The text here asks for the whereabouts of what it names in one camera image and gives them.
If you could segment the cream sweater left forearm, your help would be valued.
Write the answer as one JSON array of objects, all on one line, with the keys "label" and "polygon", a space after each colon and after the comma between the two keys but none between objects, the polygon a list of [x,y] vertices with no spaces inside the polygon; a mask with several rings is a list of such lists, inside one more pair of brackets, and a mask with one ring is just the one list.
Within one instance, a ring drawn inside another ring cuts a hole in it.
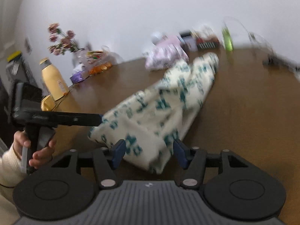
[{"label": "cream sweater left forearm", "polygon": [[13,190],[25,177],[20,171],[21,154],[21,145],[14,142],[1,157],[1,224],[13,224],[19,218]]}]

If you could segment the person left hand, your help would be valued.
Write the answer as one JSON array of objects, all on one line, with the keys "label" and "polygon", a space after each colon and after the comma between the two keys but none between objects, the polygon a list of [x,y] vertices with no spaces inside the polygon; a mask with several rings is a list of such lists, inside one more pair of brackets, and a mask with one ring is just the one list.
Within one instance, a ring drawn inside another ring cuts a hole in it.
[{"label": "person left hand", "polygon": [[[13,149],[17,155],[17,157],[21,160],[22,158],[22,149],[24,147],[29,148],[31,146],[31,142],[27,137],[27,134],[25,131],[17,131],[14,134],[14,141],[13,141]],[[39,169],[43,165],[47,164],[52,160],[52,155],[54,154],[56,146],[56,139],[52,138],[48,145],[44,147],[43,149],[36,151],[33,154],[32,159],[29,160],[29,165],[31,167],[34,167],[35,169]]]}]

